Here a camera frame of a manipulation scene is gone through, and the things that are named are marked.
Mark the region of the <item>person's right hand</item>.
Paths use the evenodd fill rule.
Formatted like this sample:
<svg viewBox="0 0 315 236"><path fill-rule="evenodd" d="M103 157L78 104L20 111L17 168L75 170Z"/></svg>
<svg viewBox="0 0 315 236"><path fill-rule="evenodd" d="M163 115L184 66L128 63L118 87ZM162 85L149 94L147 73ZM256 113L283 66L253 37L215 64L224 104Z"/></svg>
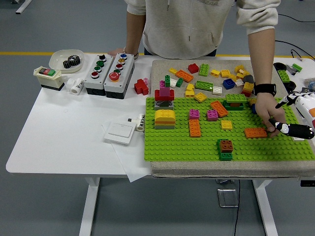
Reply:
<svg viewBox="0 0 315 236"><path fill-rule="evenodd" d="M134 57L138 56L138 52L137 51L133 51L133 50L127 48L127 47L117 48L115 50L109 51L107 54L115 57L118 53L121 53L121 54L133 54Z"/></svg>

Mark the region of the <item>person's left hand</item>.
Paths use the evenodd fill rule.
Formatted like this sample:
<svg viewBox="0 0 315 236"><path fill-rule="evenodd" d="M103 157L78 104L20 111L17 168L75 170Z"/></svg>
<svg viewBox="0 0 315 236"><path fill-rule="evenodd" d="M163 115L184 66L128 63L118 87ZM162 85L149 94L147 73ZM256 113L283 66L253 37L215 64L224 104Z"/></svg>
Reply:
<svg viewBox="0 0 315 236"><path fill-rule="evenodd" d="M269 137L273 138L277 136L280 131L277 130L269 121L270 118L274 118L276 121L286 123L285 112L283 108L276 108L277 101L270 93L258 93L256 96L255 109L257 114L262 119L263 124L269 131Z"/></svg>

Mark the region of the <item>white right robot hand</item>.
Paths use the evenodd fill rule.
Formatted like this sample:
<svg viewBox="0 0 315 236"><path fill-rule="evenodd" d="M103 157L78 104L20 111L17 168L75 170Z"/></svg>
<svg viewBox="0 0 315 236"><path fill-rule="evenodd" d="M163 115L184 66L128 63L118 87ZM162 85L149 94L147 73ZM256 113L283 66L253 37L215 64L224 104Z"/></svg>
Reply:
<svg viewBox="0 0 315 236"><path fill-rule="evenodd" d="M294 104L298 112L304 117L309 125L286 124L270 118L269 122L281 133L301 139L312 139L315 136L315 93L292 93L284 97L276 105L276 109L282 105Z"/></svg>

